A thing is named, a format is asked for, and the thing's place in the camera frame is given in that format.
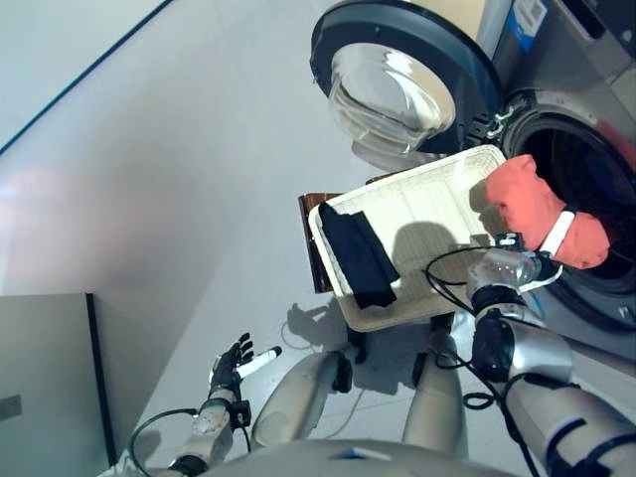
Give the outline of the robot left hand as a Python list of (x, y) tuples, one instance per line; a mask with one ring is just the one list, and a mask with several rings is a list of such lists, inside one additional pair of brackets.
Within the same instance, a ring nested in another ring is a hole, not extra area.
[(209, 373), (208, 398), (218, 390), (230, 390), (236, 399), (240, 399), (242, 381), (276, 360), (281, 354), (280, 346), (256, 354), (250, 334), (243, 333), (225, 352), (217, 355)]

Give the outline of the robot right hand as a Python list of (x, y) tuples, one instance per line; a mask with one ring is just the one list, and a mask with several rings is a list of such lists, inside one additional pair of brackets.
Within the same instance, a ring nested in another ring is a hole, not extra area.
[(533, 278), (519, 287), (521, 293), (548, 286), (557, 281), (563, 272), (563, 265), (554, 262), (553, 258), (560, 249), (564, 239), (573, 224), (575, 213), (563, 210), (538, 250), (532, 252)]

